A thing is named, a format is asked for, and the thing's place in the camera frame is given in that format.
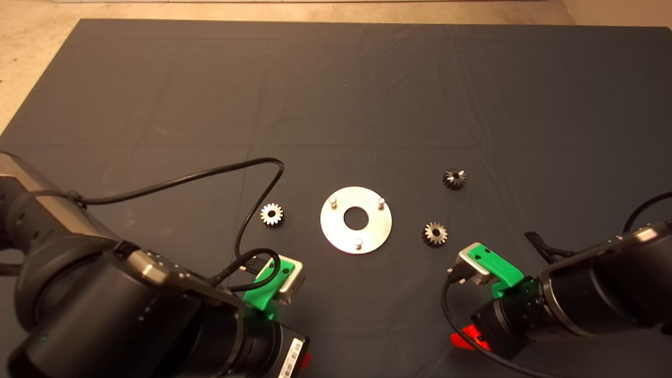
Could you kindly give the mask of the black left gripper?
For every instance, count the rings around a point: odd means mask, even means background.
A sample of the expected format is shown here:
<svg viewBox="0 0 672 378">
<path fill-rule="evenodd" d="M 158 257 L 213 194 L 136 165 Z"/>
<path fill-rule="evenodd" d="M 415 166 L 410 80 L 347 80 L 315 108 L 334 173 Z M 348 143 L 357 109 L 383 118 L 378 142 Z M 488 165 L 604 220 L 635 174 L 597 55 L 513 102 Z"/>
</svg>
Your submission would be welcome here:
<svg viewBox="0 0 672 378">
<path fill-rule="evenodd" d="M 244 377 L 299 377 L 309 366 L 310 338 L 259 311 L 243 319 L 243 341 L 238 351 L 238 375 Z"/>
</svg>

